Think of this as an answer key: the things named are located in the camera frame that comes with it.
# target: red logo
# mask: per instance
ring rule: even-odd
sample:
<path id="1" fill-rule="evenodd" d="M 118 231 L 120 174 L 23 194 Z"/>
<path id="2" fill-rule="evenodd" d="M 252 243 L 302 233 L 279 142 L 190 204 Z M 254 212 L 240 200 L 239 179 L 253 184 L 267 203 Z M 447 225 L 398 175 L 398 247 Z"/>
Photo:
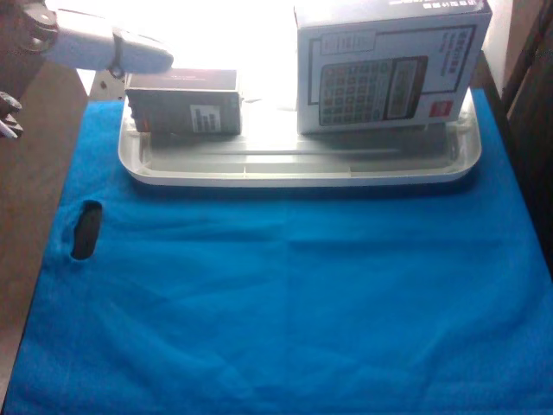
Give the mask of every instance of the red logo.
<path id="1" fill-rule="evenodd" d="M 430 110 L 430 117 L 449 117 L 453 101 L 436 101 Z"/>

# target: white plastic tray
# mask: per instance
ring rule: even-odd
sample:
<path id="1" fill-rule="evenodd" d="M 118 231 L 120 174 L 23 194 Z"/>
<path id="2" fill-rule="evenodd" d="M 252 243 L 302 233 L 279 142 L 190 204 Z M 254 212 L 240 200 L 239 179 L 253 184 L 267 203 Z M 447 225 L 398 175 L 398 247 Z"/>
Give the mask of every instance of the white plastic tray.
<path id="1" fill-rule="evenodd" d="M 470 91 L 459 120 L 426 128 L 298 135 L 296 113 L 243 104 L 240 136 L 145 134 L 125 101 L 119 159 L 138 181 L 202 187 L 345 187 L 451 182 L 480 159 Z"/>

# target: box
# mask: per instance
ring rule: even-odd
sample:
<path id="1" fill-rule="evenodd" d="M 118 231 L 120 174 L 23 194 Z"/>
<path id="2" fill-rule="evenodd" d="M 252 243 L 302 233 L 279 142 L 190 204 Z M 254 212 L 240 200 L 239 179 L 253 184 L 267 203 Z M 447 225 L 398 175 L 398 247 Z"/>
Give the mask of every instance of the box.
<path id="1" fill-rule="evenodd" d="M 486 36 L 485 0 L 295 6 L 298 132 L 454 121 Z"/>
<path id="2" fill-rule="evenodd" d="M 235 70 L 173 68 L 131 74 L 125 91 L 139 132 L 240 133 Z"/>

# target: calculator screen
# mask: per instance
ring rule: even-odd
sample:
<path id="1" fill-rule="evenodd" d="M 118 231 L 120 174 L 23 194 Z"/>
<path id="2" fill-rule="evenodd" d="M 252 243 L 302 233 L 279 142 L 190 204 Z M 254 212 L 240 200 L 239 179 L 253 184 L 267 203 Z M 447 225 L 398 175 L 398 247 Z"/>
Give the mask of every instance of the calculator screen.
<path id="1" fill-rule="evenodd" d="M 416 57 L 326 65 L 321 76 L 320 124 L 413 117 L 427 60 Z"/>

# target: blue cloth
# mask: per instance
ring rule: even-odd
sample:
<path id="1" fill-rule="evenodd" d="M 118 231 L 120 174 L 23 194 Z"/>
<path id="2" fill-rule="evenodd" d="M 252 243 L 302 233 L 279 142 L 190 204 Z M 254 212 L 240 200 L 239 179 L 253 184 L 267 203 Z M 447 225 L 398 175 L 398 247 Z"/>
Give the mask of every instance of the blue cloth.
<path id="1" fill-rule="evenodd" d="M 11 414 L 553 410 L 553 290 L 482 91 L 465 180 L 152 188 L 90 104 L 10 383 Z M 71 258 L 85 201 L 104 217 Z"/>

